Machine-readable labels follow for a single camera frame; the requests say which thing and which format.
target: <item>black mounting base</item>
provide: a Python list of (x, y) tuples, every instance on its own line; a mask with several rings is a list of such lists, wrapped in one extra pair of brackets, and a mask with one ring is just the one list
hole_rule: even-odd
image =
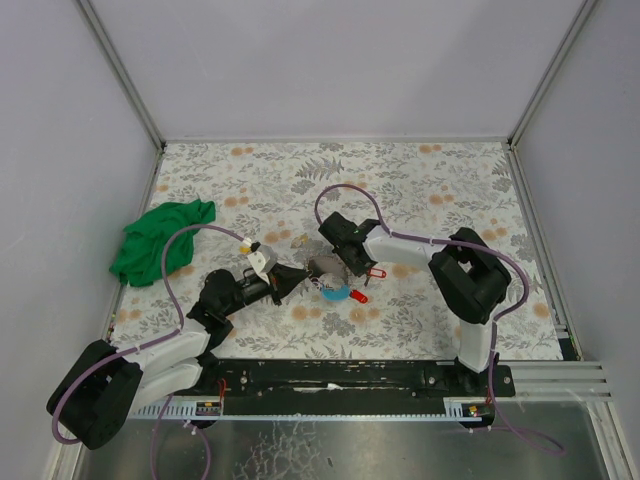
[[(226, 415), (412, 415), (445, 413), (443, 399), (486, 398), (486, 372), (456, 362), (235, 360), (209, 357), (198, 384), (179, 395), (218, 395)], [(511, 369), (494, 369), (497, 397), (512, 397)]]
[[(89, 367), (116, 353), (104, 340), (85, 348), (47, 402), (53, 415), (60, 399), (75, 380)], [(118, 433), (129, 413), (142, 379), (137, 363), (118, 358), (90, 375), (67, 400), (60, 414), (62, 423), (89, 449), (100, 448)]]

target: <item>red clip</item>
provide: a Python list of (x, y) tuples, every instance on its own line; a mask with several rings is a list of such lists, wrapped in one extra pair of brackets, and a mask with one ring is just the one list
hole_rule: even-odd
[(349, 296), (360, 303), (367, 303), (369, 301), (366, 295), (364, 295), (363, 293), (360, 293), (357, 290), (351, 290), (351, 293), (349, 293)]
[(376, 278), (387, 278), (387, 272), (379, 268), (370, 268), (369, 271), (367, 272), (367, 275), (369, 275), (370, 277), (376, 277)]

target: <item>floral tablecloth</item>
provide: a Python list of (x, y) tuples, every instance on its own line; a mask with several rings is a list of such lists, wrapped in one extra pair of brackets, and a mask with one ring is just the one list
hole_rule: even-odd
[[(560, 359), (561, 353), (534, 250), (500, 143), (261, 143), (169, 144), (151, 207), (167, 201), (214, 200), (215, 224), (269, 244), (280, 262), (302, 266), (331, 254), (317, 231), (313, 203), (335, 183), (365, 188), (380, 203), (394, 230), (445, 237), (467, 226), (487, 244), (525, 268), (532, 285), (528, 303), (499, 323), (498, 351), (506, 359)], [(360, 223), (374, 218), (368, 200), (334, 190), (321, 204), (326, 217), (340, 211)], [(216, 268), (239, 278), (248, 267), (239, 243), (223, 234), (195, 236), (191, 265), (171, 276), (187, 312), (206, 275)], [(276, 307), (264, 300), (237, 312), (235, 329), (214, 350), (220, 357), (451, 359), (459, 344), (458, 319), (447, 309), (427, 272), (385, 265), (384, 280), (364, 288), (361, 305), (329, 303), (309, 283)], [(507, 303), (522, 292), (514, 279)], [(177, 323), (161, 281), (128, 287), (111, 335), (116, 344), (137, 342)]]

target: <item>red clothespin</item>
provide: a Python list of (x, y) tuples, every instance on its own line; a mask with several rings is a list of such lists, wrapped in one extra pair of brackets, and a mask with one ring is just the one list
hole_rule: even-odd
[(349, 296), (360, 303), (367, 303), (369, 301), (369, 298), (358, 290), (351, 290)]

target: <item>red wire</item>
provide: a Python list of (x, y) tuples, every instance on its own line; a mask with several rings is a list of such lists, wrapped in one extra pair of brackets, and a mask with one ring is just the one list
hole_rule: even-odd
[(227, 381), (223, 378), (221, 380), (218, 380), (218, 386), (220, 387), (220, 403), (222, 403), (222, 400), (224, 399), (224, 392), (227, 389)]

